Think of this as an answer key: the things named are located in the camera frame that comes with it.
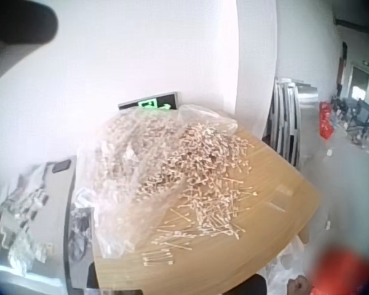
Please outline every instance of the green exit sign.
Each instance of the green exit sign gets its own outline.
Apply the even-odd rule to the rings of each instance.
[[[177,93],[167,93],[119,104],[119,110],[140,106],[149,109],[177,109]]]

